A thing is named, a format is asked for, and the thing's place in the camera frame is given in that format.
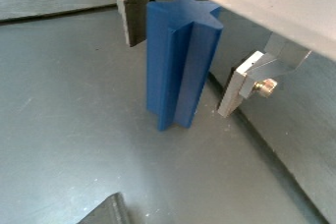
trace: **screw head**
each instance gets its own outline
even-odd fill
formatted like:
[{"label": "screw head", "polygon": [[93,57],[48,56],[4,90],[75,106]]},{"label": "screw head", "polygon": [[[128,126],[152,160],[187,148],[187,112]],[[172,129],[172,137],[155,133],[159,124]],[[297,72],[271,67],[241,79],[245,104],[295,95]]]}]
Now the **screw head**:
[{"label": "screw head", "polygon": [[265,79],[255,83],[253,89],[259,92],[261,96],[268,98],[273,93],[277,84],[279,83],[273,79]]}]

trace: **scratched metal floor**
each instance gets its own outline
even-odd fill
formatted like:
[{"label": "scratched metal floor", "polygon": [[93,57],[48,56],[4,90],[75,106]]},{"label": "scratched metal floor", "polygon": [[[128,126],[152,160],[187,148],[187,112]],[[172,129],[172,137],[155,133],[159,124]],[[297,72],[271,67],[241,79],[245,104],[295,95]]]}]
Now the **scratched metal floor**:
[{"label": "scratched metal floor", "polygon": [[307,223],[208,86],[192,129],[156,131],[116,9],[3,26],[0,47],[1,224],[75,224],[115,192],[133,224]]}]

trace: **blue plastic block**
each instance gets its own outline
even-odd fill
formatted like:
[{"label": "blue plastic block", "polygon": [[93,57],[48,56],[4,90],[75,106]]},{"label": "blue plastic block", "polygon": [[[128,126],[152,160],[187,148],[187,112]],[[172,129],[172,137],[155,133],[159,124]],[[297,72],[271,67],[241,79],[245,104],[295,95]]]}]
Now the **blue plastic block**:
[{"label": "blue plastic block", "polygon": [[147,5],[147,109],[160,131],[192,125],[223,30],[219,12],[211,1]]}]

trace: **dark gray object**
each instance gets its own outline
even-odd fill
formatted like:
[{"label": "dark gray object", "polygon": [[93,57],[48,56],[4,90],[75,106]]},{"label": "dark gray object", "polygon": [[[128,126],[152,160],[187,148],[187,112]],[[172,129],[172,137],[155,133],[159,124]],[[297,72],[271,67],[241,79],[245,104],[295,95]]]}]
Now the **dark gray object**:
[{"label": "dark gray object", "polygon": [[129,224],[121,193],[111,195],[77,224]]}]

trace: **silver metal bracket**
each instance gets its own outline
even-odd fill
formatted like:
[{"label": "silver metal bracket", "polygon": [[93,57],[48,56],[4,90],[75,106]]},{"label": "silver metal bracket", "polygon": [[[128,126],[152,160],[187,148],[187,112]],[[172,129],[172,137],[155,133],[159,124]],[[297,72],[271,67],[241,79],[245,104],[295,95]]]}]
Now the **silver metal bracket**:
[{"label": "silver metal bracket", "polygon": [[117,0],[123,16],[125,43],[136,46],[145,40],[145,5],[149,0]]},{"label": "silver metal bracket", "polygon": [[256,51],[231,76],[217,113],[227,117],[255,92],[268,97],[277,85],[272,78],[293,71],[311,50],[272,33],[265,54]]}]

